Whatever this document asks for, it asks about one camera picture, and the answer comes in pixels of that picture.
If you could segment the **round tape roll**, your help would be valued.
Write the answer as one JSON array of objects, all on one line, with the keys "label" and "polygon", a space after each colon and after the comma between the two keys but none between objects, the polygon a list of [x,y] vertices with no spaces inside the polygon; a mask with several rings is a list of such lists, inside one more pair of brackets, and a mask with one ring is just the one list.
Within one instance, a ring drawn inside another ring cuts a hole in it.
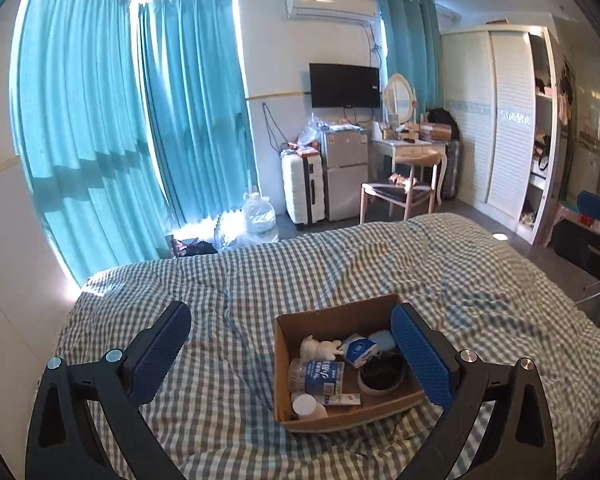
[{"label": "round tape roll", "polygon": [[403,382],[407,365],[396,353],[382,354],[358,370],[358,388],[368,396],[385,396]]}]

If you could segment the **white air conditioner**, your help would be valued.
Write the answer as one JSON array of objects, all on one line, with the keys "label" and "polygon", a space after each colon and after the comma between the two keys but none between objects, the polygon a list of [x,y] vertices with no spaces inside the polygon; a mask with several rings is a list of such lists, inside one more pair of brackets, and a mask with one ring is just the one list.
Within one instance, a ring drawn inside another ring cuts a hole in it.
[{"label": "white air conditioner", "polygon": [[377,18],[373,0],[285,0],[288,18],[371,23]]}]

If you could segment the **blue Vinda tissue pack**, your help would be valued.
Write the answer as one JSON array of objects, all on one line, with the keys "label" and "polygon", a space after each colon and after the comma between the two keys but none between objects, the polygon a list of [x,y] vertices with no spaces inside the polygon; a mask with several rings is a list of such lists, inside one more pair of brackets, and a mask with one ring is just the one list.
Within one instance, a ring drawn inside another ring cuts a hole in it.
[{"label": "blue Vinda tissue pack", "polygon": [[342,358],[357,370],[378,356],[380,350],[376,342],[359,334],[352,334],[339,347]]}]

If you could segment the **white tube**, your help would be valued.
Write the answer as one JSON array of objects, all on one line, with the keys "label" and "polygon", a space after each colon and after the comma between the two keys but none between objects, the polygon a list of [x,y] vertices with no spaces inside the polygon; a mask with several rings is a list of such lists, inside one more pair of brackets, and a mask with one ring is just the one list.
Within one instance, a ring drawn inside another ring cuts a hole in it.
[{"label": "white tube", "polygon": [[325,406],[360,406],[362,398],[359,393],[337,393],[331,396],[314,394],[315,400]]}]

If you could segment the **white plush toy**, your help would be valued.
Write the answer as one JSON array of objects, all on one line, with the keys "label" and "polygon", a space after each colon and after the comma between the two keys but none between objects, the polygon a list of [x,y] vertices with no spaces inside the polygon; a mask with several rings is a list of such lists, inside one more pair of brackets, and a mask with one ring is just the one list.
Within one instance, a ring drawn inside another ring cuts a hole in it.
[{"label": "white plush toy", "polygon": [[340,340],[318,341],[312,335],[307,336],[300,344],[300,359],[303,361],[335,361],[342,355]]}]

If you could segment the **pale blue oval object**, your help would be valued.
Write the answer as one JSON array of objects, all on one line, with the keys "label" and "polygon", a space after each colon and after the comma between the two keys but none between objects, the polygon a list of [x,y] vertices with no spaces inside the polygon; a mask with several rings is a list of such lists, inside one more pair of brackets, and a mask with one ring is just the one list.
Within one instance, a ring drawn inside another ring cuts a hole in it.
[{"label": "pale blue oval object", "polygon": [[370,334],[368,339],[373,341],[379,352],[393,352],[396,348],[396,341],[390,330],[378,330],[378,332]]}]

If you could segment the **brown cardboard box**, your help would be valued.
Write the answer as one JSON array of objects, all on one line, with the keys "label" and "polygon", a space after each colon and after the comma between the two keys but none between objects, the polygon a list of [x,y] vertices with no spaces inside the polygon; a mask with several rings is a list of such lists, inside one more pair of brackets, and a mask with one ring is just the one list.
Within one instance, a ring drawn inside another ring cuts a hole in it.
[{"label": "brown cardboard box", "polygon": [[274,322],[274,408],[276,422],[296,434],[324,434],[377,422],[402,413],[426,400],[415,376],[409,370],[396,388],[382,396],[371,396],[358,386],[358,372],[347,365],[343,373],[343,391],[358,393],[359,406],[329,406],[327,416],[301,420],[291,407],[288,370],[298,358],[306,336],[318,340],[343,340],[354,333],[367,336],[390,327],[390,313],[400,304],[397,294],[365,299],[337,307],[279,315]]}]

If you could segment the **white plastic bottle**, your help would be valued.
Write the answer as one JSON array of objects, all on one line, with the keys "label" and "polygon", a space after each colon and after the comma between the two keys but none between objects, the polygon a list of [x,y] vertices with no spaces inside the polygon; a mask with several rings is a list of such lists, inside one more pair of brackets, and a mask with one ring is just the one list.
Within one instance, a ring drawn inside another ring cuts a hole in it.
[{"label": "white plastic bottle", "polygon": [[317,420],[328,416],[328,411],[314,396],[307,393],[294,393],[291,408],[300,420]]}]

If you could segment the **black wall television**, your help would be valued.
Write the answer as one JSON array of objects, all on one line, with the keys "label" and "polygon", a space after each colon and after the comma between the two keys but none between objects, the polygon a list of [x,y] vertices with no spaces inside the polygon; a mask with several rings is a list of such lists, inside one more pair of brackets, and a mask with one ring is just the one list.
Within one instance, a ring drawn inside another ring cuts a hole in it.
[{"label": "black wall television", "polygon": [[310,63],[313,108],[379,108],[380,73],[370,66]]}]

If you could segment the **teal window curtain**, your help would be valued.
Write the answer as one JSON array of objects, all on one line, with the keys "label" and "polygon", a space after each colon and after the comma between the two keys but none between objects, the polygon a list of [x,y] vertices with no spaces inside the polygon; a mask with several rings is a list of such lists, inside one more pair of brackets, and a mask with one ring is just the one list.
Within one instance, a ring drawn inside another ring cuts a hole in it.
[{"label": "teal window curtain", "polygon": [[164,258],[257,184],[234,0],[24,0],[9,107],[70,275]]}]

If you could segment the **oval vanity mirror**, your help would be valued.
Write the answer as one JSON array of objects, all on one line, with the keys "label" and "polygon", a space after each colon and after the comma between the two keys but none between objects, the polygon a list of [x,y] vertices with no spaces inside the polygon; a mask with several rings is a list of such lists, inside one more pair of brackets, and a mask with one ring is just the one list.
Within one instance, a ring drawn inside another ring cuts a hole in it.
[{"label": "oval vanity mirror", "polygon": [[403,75],[395,73],[389,77],[382,92],[382,102],[390,125],[402,126],[414,118],[416,93]]}]

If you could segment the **white suitcase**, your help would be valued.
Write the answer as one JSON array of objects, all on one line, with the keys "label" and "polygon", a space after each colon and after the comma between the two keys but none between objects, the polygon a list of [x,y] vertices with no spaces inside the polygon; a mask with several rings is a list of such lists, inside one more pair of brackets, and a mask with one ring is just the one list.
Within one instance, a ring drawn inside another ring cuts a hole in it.
[{"label": "white suitcase", "polygon": [[296,226],[326,218],[323,164],[314,148],[286,152],[280,158],[287,214]]}]

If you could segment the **wooden chair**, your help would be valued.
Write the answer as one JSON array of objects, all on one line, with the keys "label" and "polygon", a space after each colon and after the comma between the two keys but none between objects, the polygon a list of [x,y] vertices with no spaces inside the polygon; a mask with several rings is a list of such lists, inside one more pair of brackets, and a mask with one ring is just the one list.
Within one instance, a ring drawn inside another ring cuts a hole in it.
[{"label": "wooden chair", "polygon": [[[422,154],[406,155],[399,158],[410,171],[406,177],[394,172],[386,183],[365,182],[361,184],[360,220],[365,223],[368,204],[371,198],[387,202],[390,206],[403,209],[403,219],[411,218],[415,206],[427,204],[428,214],[433,214],[437,209],[438,193],[442,177],[440,171],[446,169],[446,156],[434,150],[423,151]],[[430,169],[431,181],[419,181],[416,169]]]}]

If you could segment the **grey checked bed quilt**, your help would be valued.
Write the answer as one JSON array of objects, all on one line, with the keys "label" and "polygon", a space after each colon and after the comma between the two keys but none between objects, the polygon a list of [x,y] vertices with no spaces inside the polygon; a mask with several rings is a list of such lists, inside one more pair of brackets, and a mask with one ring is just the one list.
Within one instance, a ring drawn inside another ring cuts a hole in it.
[{"label": "grey checked bed quilt", "polygon": [[70,364],[124,348],[170,302],[192,311],[185,346],[142,407],[189,479],[392,479],[440,416],[422,402],[362,427],[291,434],[274,418],[274,322],[396,294],[456,348],[538,366],[556,468],[600,428],[600,329],[514,248],[457,214],[373,222],[275,244],[122,266],[93,275],[62,329]]}]

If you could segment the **small silver refrigerator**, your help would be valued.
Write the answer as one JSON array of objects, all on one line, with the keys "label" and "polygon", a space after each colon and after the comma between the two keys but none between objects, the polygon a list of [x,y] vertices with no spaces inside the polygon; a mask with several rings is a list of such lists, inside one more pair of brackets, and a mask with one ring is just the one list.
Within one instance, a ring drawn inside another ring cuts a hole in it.
[{"label": "small silver refrigerator", "polygon": [[368,178],[368,137],[360,128],[336,125],[322,132],[326,217],[358,216],[361,186]]}]

